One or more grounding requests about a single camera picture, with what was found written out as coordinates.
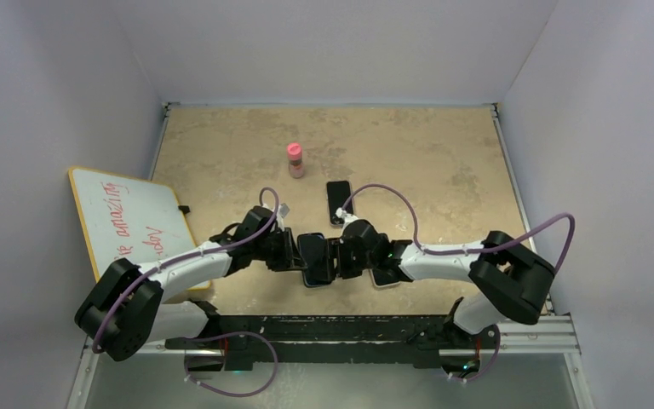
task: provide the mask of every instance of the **whiteboard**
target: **whiteboard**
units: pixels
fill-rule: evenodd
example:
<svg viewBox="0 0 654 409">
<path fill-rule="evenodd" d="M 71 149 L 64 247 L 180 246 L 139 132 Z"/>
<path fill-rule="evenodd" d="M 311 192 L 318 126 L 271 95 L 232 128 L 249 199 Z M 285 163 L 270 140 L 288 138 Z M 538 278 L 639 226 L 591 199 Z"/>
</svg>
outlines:
<svg viewBox="0 0 654 409">
<path fill-rule="evenodd" d="M 69 180 L 97 281 L 118 258 L 155 262 L 196 247 L 171 187 L 77 166 Z"/>
</svg>

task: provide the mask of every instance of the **wooden table surface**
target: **wooden table surface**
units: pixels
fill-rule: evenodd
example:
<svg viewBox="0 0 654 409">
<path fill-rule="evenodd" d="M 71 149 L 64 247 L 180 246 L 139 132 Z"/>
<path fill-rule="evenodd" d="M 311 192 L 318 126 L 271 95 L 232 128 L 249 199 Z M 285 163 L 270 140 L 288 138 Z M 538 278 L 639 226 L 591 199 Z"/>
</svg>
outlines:
<svg viewBox="0 0 654 409">
<path fill-rule="evenodd" d="M 304 149 L 301 179 L 287 170 L 292 141 Z M 197 242 L 241 221 L 264 186 L 291 208 L 285 224 L 295 237 L 336 237 L 324 184 L 343 179 L 353 189 L 380 182 L 407 196 L 422 243 L 525 231 L 487 107 L 178 107 L 153 179 L 191 206 L 186 219 Z M 411 238 L 410 213 L 391 193 L 368 189 L 355 209 L 391 239 Z M 310 289 L 298 272 L 253 262 L 189 297 L 211 301 L 223 314 L 446 314 L 456 298 L 475 292 L 470 283 L 438 279 L 376 289 L 368 273 Z"/>
</svg>

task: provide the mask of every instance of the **bottle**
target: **bottle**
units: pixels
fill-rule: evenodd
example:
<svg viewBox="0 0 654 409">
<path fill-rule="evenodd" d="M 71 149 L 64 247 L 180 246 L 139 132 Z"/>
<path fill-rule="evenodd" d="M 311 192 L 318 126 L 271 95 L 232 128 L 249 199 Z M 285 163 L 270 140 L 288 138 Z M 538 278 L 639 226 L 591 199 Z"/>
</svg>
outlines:
<svg viewBox="0 0 654 409">
<path fill-rule="evenodd" d="M 290 160 L 290 175 L 298 179 L 304 175 L 302 163 L 302 147 L 297 142 L 287 145 L 287 159 Z"/>
</svg>

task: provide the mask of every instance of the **smartphone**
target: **smartphone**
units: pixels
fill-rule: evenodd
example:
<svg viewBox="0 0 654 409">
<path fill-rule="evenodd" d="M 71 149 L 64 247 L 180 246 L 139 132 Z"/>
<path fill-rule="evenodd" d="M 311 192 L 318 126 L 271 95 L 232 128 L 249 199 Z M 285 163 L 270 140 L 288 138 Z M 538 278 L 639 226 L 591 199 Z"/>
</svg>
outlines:
<svg viewBox="0 0 654 409">
<path fill-rule="evenodd" d="M 302 270 L 305 287 L 328 285 L 327 240 L 324 236 L 321 233 L 300 234 L 297 237 L 297 250 L 305 263 Z"/>
<path fill-rule="evenodd" d="M 399 279 L 389 271 L 370 270 L 372 284 L 377 288 L 393 287 L 399 284 Z"/>
<path fill-rule="evenodd" d="M 345 204 L 345 201 L 351 194 L 352 186 L 350 186 L 349 181 L 327 182 L 327 205 L 330 208 L 330 224 L 333 227 L 338 228 L 344 224 L 342 219 L 335 215 L 335 212 Z M 343 210 L 347 213 L 354 214 L 354 199 Z"/>
</svg>

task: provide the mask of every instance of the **gray wall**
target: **gray wall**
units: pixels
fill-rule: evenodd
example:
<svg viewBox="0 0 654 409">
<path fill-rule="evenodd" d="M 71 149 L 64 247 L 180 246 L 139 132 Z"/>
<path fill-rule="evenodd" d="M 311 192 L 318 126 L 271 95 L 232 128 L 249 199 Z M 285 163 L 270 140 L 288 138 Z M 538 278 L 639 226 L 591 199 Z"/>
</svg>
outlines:
<svg viewBox="0 0 654 409">
<path fill-rule="evenodd" d="M 490 103 L 557 0 L 112 0 L 165 101 Z"/>
<path fill-rule="evenodd" d="M 576 215 L 554 295 L 597 406 L 654 407 L 654 0 L 561 0 L 502 123 L 530 220 Z"/>
<path fill-rule="evenodd" d="M 0 407 L 66 404 L 94 283 L 66 170 L 144 176 L 159 115 L 105 0 L 0 0 Z"/>
</svg>

